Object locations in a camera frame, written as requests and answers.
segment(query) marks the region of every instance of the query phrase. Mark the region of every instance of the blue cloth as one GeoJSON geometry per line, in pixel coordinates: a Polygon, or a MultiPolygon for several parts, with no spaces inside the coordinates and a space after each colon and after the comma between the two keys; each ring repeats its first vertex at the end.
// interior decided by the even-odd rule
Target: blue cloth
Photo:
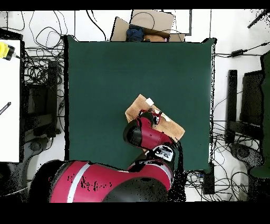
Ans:
{"type": "Polygon", "coordinates": [[[127,41],[128,42],[141,42],[143,41],[143,31],[136,29],[127,30],[127,41]]]}

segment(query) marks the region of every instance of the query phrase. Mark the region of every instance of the white floor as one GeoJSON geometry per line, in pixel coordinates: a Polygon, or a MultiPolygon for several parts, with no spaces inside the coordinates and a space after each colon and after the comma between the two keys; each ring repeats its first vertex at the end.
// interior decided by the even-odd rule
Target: white floor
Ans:
{"type": "MultiPolygon", "coordinates": [[[[181,11],[176,10],[177,27],[181,32],[187,32],[188,19],[186,12],[181,14],[181,11]]],[[[239,49],[249,49],[263,42],[270,41],[270,26],[269,22],[261,20],[256,23],[250,29],[247,26],[250,22],[261,12],[259,10],[192,10],[192,36],[187,36],[187,42],[201,42],[205,38],[217,38],[216,53],[231,53],[232,51],[239,49]]],[[[62,15],[57,12],[59,17],[62,33],[74,35],[74,27],[76,29],[75,36],[79,41],[104,41],[103,34],[91,23],[85,11],[76,11],[76,24],[74,25],[74,11],[61,11],[65,17],[65,23],[67,30],[64,25],[64,19],[62,15]]],[[[94,11],[95,19],[101,29],[104,30],[107,39],[111,36],[114,18],[116,16],[129,22],[131,11],[94,11]]],[[[19,33],[24,35],[25,46],[37,46],[29,29],[29,22],[33,15],[33,12],[23,12],[25,20],[25,29],[19,33]]],[[[6,26],[6,19],[3,14],[0,13],[0,27],[6,26]]],[[[40,30],[46,26],[51,26],[59,31],[59,24],[56,16],[52,11],[36,11],[31,21],[31,30],[34,36],[37,36],[40,30]]],[[[8,13],[8,27],[21,29],[23,27],[23,21],[20,12],[9,12],[8,13]]],[[[48,35],[48,29],[38,37],[38,41],[45,44],[48,35]]],[[[56,34],[51,34],[48,45],[54,45],[57,43],[59,37],[56,34]]],[[[248,54],[264,54],[270,50],[270,44],[262,46],[254,50],[248,51],[248,54]]],[[[214,105],[226,98],[227,91],[227,73],[230,69],[238,70],[238,86],[237,90],[242,90],[242,77],[245,72],[255,71],[261,69],[259,57],[257,56],[241,56],[237,58],[215,58],[215,101],[214,105]]],[[[237,116],[239,118],[240,111],[240,99],[241,94],[238,94],[238,105],[237,105],[237,116]]],[[[214,120],[225,120],[225,107],[226,101],[222,102],[217,106],[214,112],[214,120]]],[[[28,168],[28,179],[32,179],[35,172],[47,161],[59,159],[64,160],[64,133],[57,135],[54,139],[52,147],[41,153],[38,156],[32,158],[28,168]]],[[[237,171],[246,172],[245,166],[242,162],[234,159],[230,152],[224,151],[222,153],[215,154],[215,160],[223,166],[226,170],[228,178],[237,171]]],[[[215,167],[216,180],[225,178],[225,172],[221,166],[215,167]]],[[[234,177],[234,181],[237,184],[247,185],[247,177],[244,174],[237,174],[234,177]]],[[[221,180],[216,182],[217,185],[226,185],[228,180],[221,180]]],[[[216,186],[216,191],[220,189],[226,189],[226,186],[216,186]]],[[[226,192],[231,193],[232,190],[229,188],[226,192]]],[[[195,188],[186,188],[187,201],[200,201],[201,196],[198,194],[195,188]]],[[[230,194],[218,195],[223,200],[229,200],[230,194]]],[[[245,200],[245,194],[240,194],[241,200],[245,200]]],[[[210,200],[209,195],[205,195],[205,198],[210,200]]]]}

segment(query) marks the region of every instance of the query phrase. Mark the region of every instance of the white table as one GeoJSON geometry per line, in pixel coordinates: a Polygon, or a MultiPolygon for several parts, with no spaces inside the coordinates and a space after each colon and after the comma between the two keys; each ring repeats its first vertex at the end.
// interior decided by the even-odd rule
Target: white table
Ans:
{"type": "MultiPolygon", "coordinates": [[[[0,40],[20,55],[19,40],[0,40]]],[[[0,59],[0,109],[11,105],[0,115],[0,162],[19,162],[20,151],[20,60],[0,59]]]]}

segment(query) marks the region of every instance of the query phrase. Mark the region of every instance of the brown cardboard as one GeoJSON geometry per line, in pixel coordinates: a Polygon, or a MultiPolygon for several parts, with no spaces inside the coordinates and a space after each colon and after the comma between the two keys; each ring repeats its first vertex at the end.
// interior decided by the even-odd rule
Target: brown cardboard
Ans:
{"type": "Polygon", "coordinates": [[[171,33],[169,42],[183,42],[185,40],[185,33],[171,33]]]}
{"type": "MultiPolygon", "coordinates": [[[[174,19],[175,16],[169,13],[158,12],[155,10],[133,10],[130,24],[144,27],[145,35],[153,34],[163,38],[168,38],[170,37],[170,29],[173,25],[174,19]]],[[[129,23],[119,17],[116,17],[111,41],[126,41],[128,28],[129,23]]]]}
{"type": "MultiPolygon", "coordinates": [[[[140,94],[125,112],[128,123],[138,116],[140,110],[148,110],[149,108],[150,106],[146,103],[146,98],[140,94]]],[[[158,109],[155,105],[152,105],[151,108],[160,111],[160,109],[158,109]]],[[[180,140],[185,133],[185,130],[180,125],[171,119],[169,122],[167,122],[163,117],[160,118],[158,125],[153,125],[153,129],[158,130],[159,132],[164,132],[166,135],[172,137],[172,139],[175,141],[180,140]]]]}
{"type": "Polygon", "coordinates": [[[111,41],[126,41],[129,24],[119,17],[115,18],[111,41]]]}

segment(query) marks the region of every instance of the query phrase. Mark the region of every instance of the green mat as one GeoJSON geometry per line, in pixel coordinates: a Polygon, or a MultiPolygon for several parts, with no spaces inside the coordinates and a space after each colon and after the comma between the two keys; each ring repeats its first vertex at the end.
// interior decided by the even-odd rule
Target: green mat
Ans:
{"type": "Polygon", "coordinates": [[[142,152],[123,140],[139,94],[185,129],[184,169],[208,169],[211,53],[205,43],[69,41],[69,159],[126,169],[142,152]]]}

